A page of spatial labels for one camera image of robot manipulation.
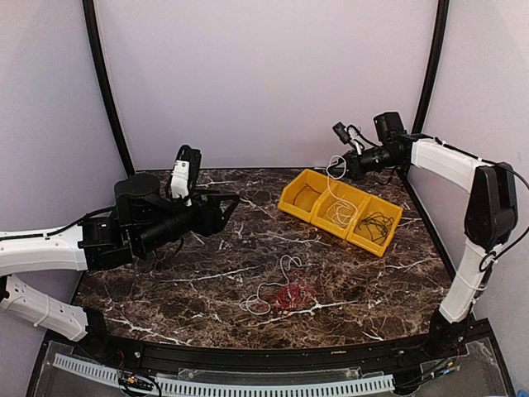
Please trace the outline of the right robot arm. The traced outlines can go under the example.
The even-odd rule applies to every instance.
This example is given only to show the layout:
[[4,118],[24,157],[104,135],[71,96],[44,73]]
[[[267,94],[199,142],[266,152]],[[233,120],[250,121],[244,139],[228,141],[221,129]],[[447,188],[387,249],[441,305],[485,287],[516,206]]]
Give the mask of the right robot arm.
[[445,179],[468,194],[464,216],[465,249],[447,295],[434,311],[422,352],[438,359],[462,342],[469,316],[488,287],[493,268],[518,244],[510,239],[518,222],[516,183],[523,182],[506,162],[485,160],[437,137],[405,130],[397,112],[374,118],[378,140],[367,140],[354,125],[338,122],[332,128],[350,150],[338,159],[342,174],[352,180],[369,172],[415,167]]

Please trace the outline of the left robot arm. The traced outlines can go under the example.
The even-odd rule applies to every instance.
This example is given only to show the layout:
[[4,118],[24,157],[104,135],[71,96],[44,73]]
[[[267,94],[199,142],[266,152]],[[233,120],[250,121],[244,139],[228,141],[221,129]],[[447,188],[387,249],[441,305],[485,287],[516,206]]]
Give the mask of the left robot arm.
[[87,213],[67,226],[1,235],[1,310],[34,327],[83,341],[100,361],[116,355],[116,341],[94,309],[61,302],[30,287],[21,273],[43,270],[106,271],[145,259],[167,243],[192,232],[209,237],[224,230],[240,202],[238,194],[194,190],[183,177],[176,195],[165,198],[160,180],[136,174],[116,183],[116,202]]

